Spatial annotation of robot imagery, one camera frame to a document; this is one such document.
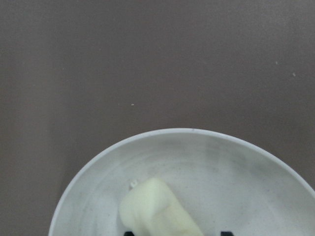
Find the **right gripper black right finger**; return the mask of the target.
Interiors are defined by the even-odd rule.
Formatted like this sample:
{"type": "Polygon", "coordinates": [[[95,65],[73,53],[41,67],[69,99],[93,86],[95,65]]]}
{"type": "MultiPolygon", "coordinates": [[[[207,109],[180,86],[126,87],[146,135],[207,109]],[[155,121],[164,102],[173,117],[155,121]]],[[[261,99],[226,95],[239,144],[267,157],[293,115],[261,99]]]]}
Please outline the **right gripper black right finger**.
{"type": "Polygon", "coordinates": [[[220,236],[232,236],[232,232],[231,231],[221,231],[220,236]]]}

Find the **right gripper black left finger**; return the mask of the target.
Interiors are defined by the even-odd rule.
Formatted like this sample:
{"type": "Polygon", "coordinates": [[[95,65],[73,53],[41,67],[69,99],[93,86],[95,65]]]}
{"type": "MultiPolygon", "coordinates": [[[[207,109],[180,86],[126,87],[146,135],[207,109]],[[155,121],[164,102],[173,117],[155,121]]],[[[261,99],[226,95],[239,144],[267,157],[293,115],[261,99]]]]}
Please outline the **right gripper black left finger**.
{"type": "Polygon", "coordinates": [[[124,236],[134,236],[133,232],[125,232],[124,236]]]}

